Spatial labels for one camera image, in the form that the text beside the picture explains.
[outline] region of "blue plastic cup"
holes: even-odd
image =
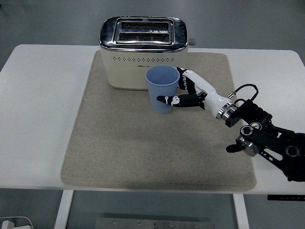
[[[159,113],[169,112],[173,107],[157,100],[159,95],[175,96],[180,74],[177,69],[169,65],[156,65],[147,70],[149,98],[153,109]]]

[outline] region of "cream toaster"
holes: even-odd
[[[100,50],[110,85],[147,90],[148,68],[185,67],[189,46],[183,21],[162,17],[112,17],[101,28]]]

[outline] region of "robotic arm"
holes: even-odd
[[[216,119],[224,120],[228,127],[243,119],[248,125],[240,129],[236,144],[228,146],[226,151],[244,151],[250,156],[260,154],[282,170],[288,181],[305,181],[305,134],[274,126],[271,122],[272,115],[253,103],[258,94],[255,85],[245,84],[228,97],[222,97],[195,72],[178,67],[177,70],[180,73],[179,88],[187,90],[189,94],[158,96],[157,100],[175,107],[199,106],[209,110]],[[254,87],[256,94],[247,101],[238,99],[232,102],[231,98],[245,86]],[[244,103],[238,107],[236,103],[240,100]],[[277,160],[265,149],[280,154],[283,159]]]

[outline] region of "metal plate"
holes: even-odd
[[[97,218],[95,229],[214,229],[213,223]]]

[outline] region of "beige mat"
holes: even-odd
[[[223,54],[189,53],[187,67],[222,96],[234,90]],[[240,127],[228,128],[199,107],[155,112],[148,92],[108,84],[97,51],[61,179],[103,188],[249,190],[256,184],[251,158],[225,150],[235,143]]]

